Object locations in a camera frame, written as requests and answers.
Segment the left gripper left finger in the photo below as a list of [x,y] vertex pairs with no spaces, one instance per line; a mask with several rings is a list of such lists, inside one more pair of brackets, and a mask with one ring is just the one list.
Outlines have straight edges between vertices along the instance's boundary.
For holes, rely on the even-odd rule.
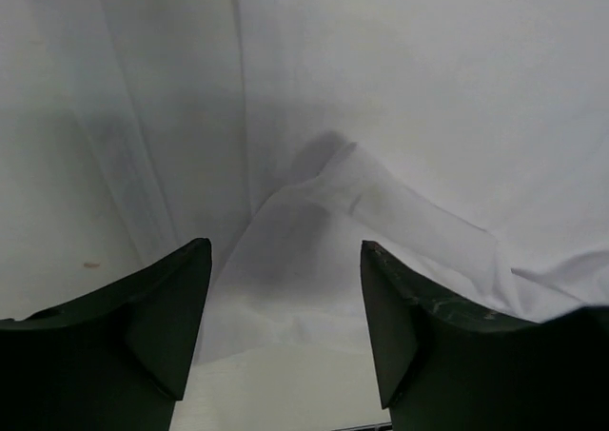
[[1,323],[5,430],[167,430],[185,396],[209,240],[79,298]]

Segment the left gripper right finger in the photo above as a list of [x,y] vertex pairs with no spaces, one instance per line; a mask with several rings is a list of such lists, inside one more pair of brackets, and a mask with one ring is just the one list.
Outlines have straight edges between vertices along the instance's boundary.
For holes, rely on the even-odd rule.
[[382,407],[397,430],[604,430],[608,310],[531,323],[476,304],[361,248]]

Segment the white t shirt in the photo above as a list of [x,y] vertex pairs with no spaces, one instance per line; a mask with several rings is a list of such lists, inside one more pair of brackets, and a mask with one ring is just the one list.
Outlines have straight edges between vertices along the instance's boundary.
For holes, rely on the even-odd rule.
[[1,0],[9,309],[208,237],[199,350],[368,346],[361,241],[608,301],[608,0]]

